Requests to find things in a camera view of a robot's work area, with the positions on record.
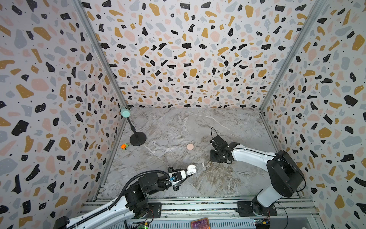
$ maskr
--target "cable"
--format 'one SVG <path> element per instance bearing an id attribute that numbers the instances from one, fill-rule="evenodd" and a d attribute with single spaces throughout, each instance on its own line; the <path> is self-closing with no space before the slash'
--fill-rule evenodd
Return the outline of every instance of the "cable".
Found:
<path id="1" fill-rule="evenodd" d="M 282 204 L 280 204 L 279 202 L 277 202 L 276 201 L 276 203 L 278 203 L 282 208 L 283 208 L 283 210 L 285 211 L 285 213 L 286 213 L 286 217 L 287 217 L 287 222 L 286 222 L 286 226 L 283 228 L 283 229 L 286 229 L 286 227 L 287 227 L 287 225 L 288 225 L 288 214 L 287 214 L 287 212 L 286 212 L 286 209 L 282 206 Z"/>
<path id="2" fill-rule="evenodd" d="M 143 176 L 143 175 L 149 174 L 149 173 L 161 173 L 161 174 L 166 175 L 166 176 L 167 176 L 167 178 L 169 178 L 169 174 L 168 174 L 167 172 L 165 172 L 165 171 L 161 171 L 161 170 L 150 170 L 150 171 L 146 171 L 146 172 L 139 173 L 139 174 L 137 174 L 136 176 L 134 176 L 133 178 L 131 178 L 131 179 L 130 179 L 130 180 L 129 180 L 125 185 L 124 185 L 124 187 L 123 187 L 122 191 L 120 192 L 119 196 L 117 197 L 117 199 L 116 199 L 116 200 L 115 200 L 111 205 L 109 205 L 108 207 L 106 207 L 106 208 L 104 208 L 104 209 L 102 209 L 102 210 L 100 210 L 100 211 L 98 211 L 98 212 L 96 212 L 96 213 L 94 213 L 94 214 L 92 214 L 92 215 L 90 215 L 90 216 L 86 217 L 85 219 L 80 220 L 79 222 L 77 222 L 77 223 L 75 223 L 75 224 L 71 225 L 70 227 L 68 227 L 67 229 L 73 229 L 73 228 L 76 228 L 78 225 L 80 225 L 80 224 L 82 224 L 82 223 L 84 223 L 84 222 L 86 222 L 86 221 L 88 221 L 88 220 L 90 220 L 90 219 L 94 218 L 95 216 L 97 216 L 97 215 L 99 215 L 99 214 L 101 214 L 101 213 L 103 213 L 103 212 L 105 212 L 105 211 L 110 210 L 110 209 L 111 209 L 113 206 L 115 206 L 115 205 L 117 204 L 117 202 L 122 198 L 122 196 L 123 196 L 123 194 L 124 194 L 125 190 L 126 190 L 126 189 L 127 189 L 127 187 L 132 183 L 132 181 L 134 181 L 135 179 L 137 179 L 137 178 L 139 178 L 139 177 L 141 177 L 141 176 Z M 125 224 L 126 229 L 128 229 L 126 220 L 124 221 L 124 224 Z"/>

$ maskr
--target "gray speckle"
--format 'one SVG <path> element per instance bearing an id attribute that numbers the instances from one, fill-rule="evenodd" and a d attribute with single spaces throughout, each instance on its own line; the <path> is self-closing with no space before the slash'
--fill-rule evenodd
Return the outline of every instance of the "gray speckle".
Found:
<path id="1" fill-rule="evenodd" d="M 324 194 L 323 194 L 323 191 L 321 191 L 321 192 L 319 193 L 319 198 L 320 198 L 321 200 L 324 200 Z"/>
<path id="2" fill-rule="evenodd" d="M 85 175 L 84 173 L 79 177 L 80 181 L 83 181 L 83 179 L 85 179 L 86 177 L 88 177 L 88 175 Z"/>
<path id="3" fill-rule="evenodd" d="M 244 28 L 245 28 L 245 30 L 246 30 L 247 33 L 253 32 L 253 29 L 252 29 L 252 27 L 251 27 L 250 24 L 245 24 L 244 25 Z"/>
<path id="4" fill-rule="evenodd" d="M 114 18 L 113 18 L 113 17 L 111 17 L 111 16 L 109 16 L 109 15 L 107 15 L 107 20 L 108 20 L 109 22 L 115 21 L 115 20 L 114 20 Z"/>
<path id="5" fill-rule="evenodd" d="M 74 35 L 72 33 L 66 32 L 66 36 L 70 41 L 74 41 L 77 43 L 76 39 L 74 38 Z"/>
<path id="6" fill-rule="evenodd" d="M 40 19 L 34 13 L 31 14 L 30 19 L 35 22 L 36 24 L 41 23 Z"/>
<path id="7" fill-rule="evenodd" d="M 227 13 L 233 12 L 235 10 L 235 7 L 237 4 L 238 4 L 238 2 L 236 1 L 233 4 L 229 5 L 228 7 L 226 7 L 225 12 L 227 12 Z"/>
<path id="8" fill-rule="evenodd" d="M 350 207 L 352 207 L 355 204 L 355 202 L 353 202 L 350 198 L 347 198 L 346 203 Z"/>
<path id="9" fill-rule="evenodd" d="M 345 139 L 342 140 L 344 146 L 350 147 L 353 145 L 357 145 L 362 142 L 362 139 L 360 136 L 348 136 Z"/>
<path id="10" fill-rule="evenodd" d="M 67 0 L 61 0 L 61 6 L 67 7 Z"/>
<path id="11" fill-rule="evenodd" d="M 8 75 L 0 75 L 0 82 L 5 83 L 5 79 L 9 78 Z"/>
<path id="12" fill-rule="evenodd" d="M 19 29 L 16 30 L 14 45 L 17 48 L 24 48 L 27 45 L 27 40 L 23 36 L 23 32 Z"/>
<path id="13" fill-rule="evenodd" d="M 148 22 L 145 22 L 145 25 L 149 28 L 149 29 L 153 29 L 153 26 L 151 24 L 149 24 Z"/>
<path id="14" fill-rule="evenodd" d="M 137 67 L 136 66 L 136 59 L 135 58 L 131 58 L 130 65 L 131 65 L 131 67 Z"/>
<path id="15" fill-rule="evenodd" d="M 87 77 L 86 77 L 86 74 L 84 71 L 78 71 L 78 79 L 80 80 L 86 80 Z"/>
<path id="16" fill-rule="evenodd" d="M 2 141 L 3 133 L 6 134 L 5 131 L 0 131 L 0 143 L 3 142 Z M 5 159 L 1 160 L 0 161 L 0 176 L 11 173 L 17 166 L 18 166 L 18 163 L 13 161 L 11 158 L 5 158 Z"/>
<path id="17" fill-rule="evenodd" d="M 331 208 L 331 207 L 330 207 L 330 205 L 327 203 L 327 204 L 325 205 L 325 213 L 326 213 L 326 215 L 327 215 L 329 218 L 332 216 L 332 212 L 333 212 L 332 208 Z"/>
<path id="18" fill-rule="evenodd" d="M 350 59 L 348 57 L 342 57 L 342 64 L 341 64 L 341 68 L 343 70 L 347 70 L 348 67 L 350 65 Z"/>
<path id="19" fill-rule="evenodd" d="M 324 85 L 320 88 L 320 95 L 321 97 L 326 97 L 327 95 L 329 95 L 330 93 L 330 89 L 328 85 Z"/>
<path id="20" fill-rule="evenodd" d="M 3 186 L 3 189 L 5 190 L 5 192 L 8 191 L 10 185 L 11 185 L 11 180 L 6 181 L 6 183 Z"/>
<path id="21" fill-rule="evenodd" d="M 352 88 L 352 87 L 350 87 L 350 86 L 343 86 L 343 87 L 342 87 L 342 92 L 345 92 L 345 93 L 346 93 L 346 92 L 349 92 L 349 91 L 351 90 L 351 88 Z"/>
<path id="22" fill-rule="evenodd" d="M 339 57 L 339 53 L 338 53 L 338 50 L 336 50 L 333 54 L 333 60 L 338 60 L 338 57 Z"/>
<path id="23" fill-rule="evenodd" d="M 52 196 L 52 200 L 56 200 L 59 196 L 60 196 L 59 192 L 54 193 Z"/>
<path id="24" fill-rule="evenodd" d="M 81 194 L 77 195 L 76 197 L 74 197 L 71 201 L 71 206 L 76 204 L 79 200 L 80 200 Z"/>
<path id="25" fill-rule="evenodd" d="M 5 94 L 8 98 L 13 98 L 15 96 L 15 94 L 12 92 L 12 91 L 8 91 L 6 94 Z"/>
<path id="26" fill-rule="evenodd" d="M 131 11 L 138 11 L 140 9 L 139 5 L 140 5 L 140 1 L 136 0 L 134 3 L 132 3 L 130 5 L 130 10 Z"/>
<path id="27" fill-rule="evenodd" d="M 60 115 L 61 115 L 61 121 L 64 122 L 66 125 L 68 125 L 71 122 L 71 118 L 66 113 L 66 111 L 64 110 L 60 111 Z"/>
<path id="28" fill-rule="evenodd" d="M 133 50 L 136 50 L 136 46 L 134 44 L 129 44 L 129 46 L 133 49 Z"/>
<path id="29" fill-rule="evenodd" d="M 180 29 L 183 29 L 182 20 L 181 19 L 175 18 L 175 23 L 180 27 Z"/>
<path id="30" fill-rule="evenodd" d="M 243 49 L 241 52 L 240 52 L 240 54 L 244 57 L 244 58 L 247 58 L 248 57 L 248 55 L 249 55 L 249 50 L 247 50 L 246 48 L 245 49 Z"/>
<path id="31" fill-rule="evenodd" d="M 200 41 L 199 41 L 199 39 L 197 37 L 196 41 L 194 42 L 194 45 L 198 45 L 199 43 L 200 43 Z"/>
<path id="32" fill-rule="evenodd" d="M 204 18 L 204 17 L 200 17 L 199 19 L 201 20 L 201 22 L 207 22 L 206 18 Z"/>
<path id="33" fill-rule="evenodd" d="M 67 54 L 67 51 L 64 50 L 63 48 L 61 48 L 60 46 L 56 46 L 53 51 L 55 53 L 58 53 L 58 54 L 62 55 L 62 56 L 65 56 Z"/>
<path id="34" fill-rule="evenodd" d="M 341 29 L 337 29 L 334 33 L 337 35 L 337 36 L 343 36 L 345 35 L 350 29 L 352 28 L 352 26 L 347 26 L 347 27 L 344 27 L 344 28 L 341 28 Z"/>
<path id="35" fill-rule="evenodd" d="M 210 67 L 211 64 L 211 58 L 207 58 L 207 60 L 205 60 L 205 67 Z"/>
<path id="36" fill-rule="evenodd" d="M 235 26 L 235 30 L 236 30 L 236 31 L 238 31 L 238 30 L 240 30 L 240 29 L 241 29 L 240 25 L 238 25 L 238 24 L 236 24 L 236 23 L 234 24 L 234 26 Z"/>
<path id="37" fill-rule="evenodd" d="M 335 184 L 336 182 L 330 178 L 329 176 L 322 174 L 323 179 L 325 180 L 325 182 L 327 182 L 328 184 Z"/>
<path id="38" fill-rule="evenodd" d="M 156 25 L 156 27 L 158 27 L 160 29 L 160 31 L 166 32 L 167 29 L 165 28 L 165 26 L 161 22 L 158 22 L 155 25 Z"/>
<path id="39" fill-rule="evenodd" d="M 33 107 L 27 106 L 27 105 L 22 105 L 22 108 L 24 110 L 24 115 L 27 117 L 31 117 L 32 116 L 32 109 Z"/>
<path id="40" fill-rule="evenodd" d="M 43 177 L 41 177 L 41 179 L 39 179 L 38 181 L 34 182 L 32 185 L 47 184 L 48 183 L 48 179 L 49 179 L 49 176 L 43 176 Z"/>
<path id="41" fill-rule="evenodd" d="M 13 207 L 15 209 L 18 209 L 20 205 L 20 198 L 16 198 L 15 201 L 13 202 Z"/>
<path id="42" fill-rule="evenodd" d="M 267 31 L 269 30 L 269 26 L 271 25 L 271 22 L 266 19 L 266 21 L 264 22 L 264 26 L 267 28 Z"/>
<path id="43" fill-rule="evenodd" d="M 42 134 L 43 134 L 42 130 L 37 130 L 37 133 L 35 133 L 34 135 L 41 136 Z"/>
<path id="44" fill-rule="evenodd" d="M 163 53 L 167 55 L 167 57 L 172 57 L 173 52 L 169 48 L 164 48 Z"/>

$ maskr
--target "pink speckle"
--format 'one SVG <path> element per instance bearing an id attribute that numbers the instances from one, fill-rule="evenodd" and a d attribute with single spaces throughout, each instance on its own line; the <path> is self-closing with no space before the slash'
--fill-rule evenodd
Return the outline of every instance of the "pink speckle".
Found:
<path id="1" fill-rule="evenodd" d="M 220 5 L 219 3 L 216 3 L 216 12 L 221 13 Z"/>
<path id="2" fill-rule="evenodd" d="M 107 149 L 108 149 L 108 146 L 107 146 L 106 144 L 104 144 L 104 145 L 102 145 L 102 147 L 100 147 L 100 150 L 101 150 L 102 152 L 107 151 Z"/>
<path id="3" fill-rule="evenodd" d="M 317 56 L 317 51 L 315 49 L 312 49 L 309 51 L 309 60 L 312 61 Z"/>
<path id="4" fill-rule="evenodd" d="M 165 38 L 167 41 L 169 41 L 169 40 L 171 39 L 171 37 L 170 37 L 170 36 L 168 36 L 168 34 L 166 34 L 166 33 L 164 33 L 164 38 Z"/>
<path id="5" fill-rule="evenodd" d="M 55 173 L 56 172 L 56 168 L 55 168 L 55 158 L 54 156 L 49 156 L 46 162 L 46 169 L 48 171 L 50 171 L 51 173 Z"/>
<path id="6" fill-rule="evenodd" d="M 36 157 L 36 160 L 37 160 L 37 162 L 44 162 L 45 161 L 45 157 L 37 156 Z"/>
<path id="7" fill-rule="evenodd" d="M 58 13 L 59 9 L 56 6 L 53 5 L 51 8 L 56 14 Z"/>
<path id="8" fill-rule="evenodd" d="M 74 63 L 75 57 L 67 56 L 67 60 L 70 61 L 71 63 Z"/>
<path id="9" fill-rule="evenodd" d="M 363 61 L 362 61 L 360 58 L 357 58 L 357 59 L 355 59 L 355 61 L 353 61 L 353 63 L 354 63 L 356 66 L 358 66 L 358 65 L 362 64 L 362 63 L 363 63 Z"/>
<path id="10" fill-rule="evenodd" d="M 95 4 L 94 7 L 97 10 L 97 12 L 100 13 L 100 7 L 98 6 L 98 4 Z"/>
<path id="11" fill-rule="evenodd" d="M 18 113 L 18 112 L 8 112 L 8 116 L 9 117 L 12 117 L 12 116 L 19 116 L 20 115 L 20 113 Z"/>
<path id="12" fill-rule="evenodd" d="M 220 34 L 216 31 L 212 32 L 210 34 L 210 37 L 211 39 L 214 41 L 214 42 L 218 42 L 219 41 L 219 38 L 220 38 Z"/>
<path id="13" fill-rule="evenodd" d="M 52 26 L 50 26 L 50 24 L 47 25 L 47 29 L 53 33 L 55 36 L 57 36 L 57 32 L 52 28 Z"/>
<path id="14" fill-rule="evenodd" d="M 25 57 L 30 56 L 30 53 L 29 53 L 29 51 L 27 49 L 24 49 L 23 50 L 23 56 L 25 56 Z"/>
<path id="15" fill-rule="evenodd" d="M 48 118 L 43 120 L 42 127 L 47 131 L 51 131 L 51 122 Z"/>
<path id="16" fill-rule="evenodd" d="M 46 92 L 49 89 L 49 86 L 44 79 L 33 79 L 31 85 L 36 91 Z"/>
<path id="17" fill-rule="evenodd" d="M 22 169 L 22 173 L 25 173 L 30 167 L 32 167 L 32 165 L 27 165 L 26 167 L 24 167 Z"/>
<path id="18" fill-rule="evenodd" d="M 307 118 L 307 120 L 309 120 L 309 121 L 319 121 L 319 120 L 320 120 L 320 118 L 319 118 L 319 116 L 317 116 L 316 114 L 311 114 L 311 115 Z"/>
<path id="19" fill-rule="evenodd" d="M 167 10 L 165 9 L 165 6 L 163 6 L 161 8 L 161 11 L 163 12 L 163 14 L 166 16 L 168 13 L 167 13 Z"/>
<path id="20" fill-rule="evenodd" d="M 0 52 L 6 56 L 13 56 L 14 53 L 6 48 L 3 48 L 2 46 L 0 46 Z"/>

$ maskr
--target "wire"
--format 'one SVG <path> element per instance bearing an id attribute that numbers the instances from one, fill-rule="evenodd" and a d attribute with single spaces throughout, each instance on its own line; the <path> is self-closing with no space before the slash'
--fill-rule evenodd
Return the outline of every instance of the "wire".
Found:
<path id="1" fill-rule="evenodd" d="M 282 206 L 282 204 L 280 204 L 279 202 L 277 202 L 276 201 L 276 203 L 278 203 L 282 208 L 283 208 L 283 210 L 285 211 L 285 213 L 286 213 L 286 217 L 287 217 L 287 222 L 286 222 L 286 226 L 283 228 L 283 229 L 286 229 L 286 227 L 287 227 L 287 225 L 288 225 L 288 214 L 287 214 L 287 212 L 286 212 L 286 209 Z"/>

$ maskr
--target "black cable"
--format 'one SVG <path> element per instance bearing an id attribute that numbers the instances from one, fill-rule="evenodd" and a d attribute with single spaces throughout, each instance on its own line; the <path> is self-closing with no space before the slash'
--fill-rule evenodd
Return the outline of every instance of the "black cable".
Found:
<path id="1" fill-rule="evenodd" d="M 161 174 L 166 175 L 166 176 L 167 176 L 167 178 L 169 178 L 169 174 L 168 174 L 167 172 L 165 172 L 165 171 L 161 171 L 161 170 L 150 170 L 150 171 L 146 171 L 146 172 L 139 173 L 139 174 L 137 174 L 136 176 L 134 176 L 133 178 L 131 178 L 131 179 L 130 179 L 130 180 L 129 180 L 125 185 L 124 185 L 124 187 L 123 187 L 122 191 L 119 193 L 119 196 L 117 197 L 117 199 L 116 199 L 116 200 L 115 200 L 111 205 L 109 205 L 108 207 L 106 207 L 106 208 L 104 208 L 104 209 L 102 209 L 102 210 L 100 210 L 100 211 L 98 211 L 98 212 L 96 212 L 96 213 L 94 213 L 94 214 L 92 214 L 92 215 L 90 215 L 90 216 L 86 217 L 85 219 L 80 220 L 79 222 L 77 222 L 77 223 L 75 223 L 75 224 L 71 225 L 70 227 L 68 227 L 67 229 L 73 229 L 73 228 L 76 228 L 78 225 L 80 225 L 80 224 L 82 224 L 82 223 L 84 223 L 84 222 L 86 222 L 86 221 L 88 221 L 88 220 L 90 220 L 90 219 L 94 218 L 95 216 L 97 216 L 97 215 L 99 215 L 99 214 L 101 214 L 101 213 L 103 213 L 103 212 L 105 212 L 105 211 L 110 210 L 110 209 L 111 209 L 113 206 L 115 206 L 115 205 L 117 204 L 117 202 L 122 198 L 122 196 L 124 195 L 125 190 L 126 190 L 126 189 L 127 189 L 127 187 L 132 183 L 132 181 L 134 181 L 135 179 L 137 179 L 137 178 L 139 178 L 139 177 L 141 177 L 141 176 L 143 176 L 143 175 L 149 174 L 149 173 L 161 173 Z"/>
<path id="2" fill-rule="evenodd" d="M 285 211 L 285 213 L 286 213 L 286 217 L 287 217 L 287 222 L 286 222 L 286 226 L 283 228 L 283 229 L 286 229 L 286 227 L 287 227 L 287 225 L 288 225 L 288 214 L 287 214 L 287 212 L 286 212 L 286 209 L 282 206 L 282 204 L 280 204 L 279 202 L 277 202 L 276 201 L 276 203 L 278 203 L 282 208 L 283 208 L 283 210 Z"/>
<path id="3" fill-rule="evenodd" d="M 255 150 L 252 150 L 252 149 L 242 149 L 242 150 L 249 150 L 249 151 L 253 151 L 253 152 L 255 152 L 255 153 L 258 153 L 258 154 L 262 154 L 262 155 L 267 155 L 267 156 L 271 156 L 271 157 L 275 157 L 275 156 L 272 156 L 272 155 L 268 155 L 268 154 L 264 154 L 264 153 L 260 153 L 260 152 L 257 152 L 257 151 L 255 151 Z M 287 161 L 285 161 L 285 160 L 283 160 L 283 159 L 281 159 L 281 158 L 279 158 L 279 157 L 277 157 L 278 159 L 280 159 L 281 161 L 283 161 L 283 162 L 286 162 L 287 164 L 289 164 L 291 167 L 293 167 L 299 174 L 300 174 L 300 176 L 302 177 L 302 180 L 304 181 L 304 187 L 302 188 L 302 189 L 300 189 L 299 191 L 294 191 L 294 192 L 301 192 L 302 190 L 304 190 L 305 189 L 305 187 L 306 187 L 306 181 L 305 181 L 305 177 L 302 175 L 302 172 L 300 172 L 295 166 L 293 166 L 293 165 L 291 165 L 290 163 L 288 163 Z"/>

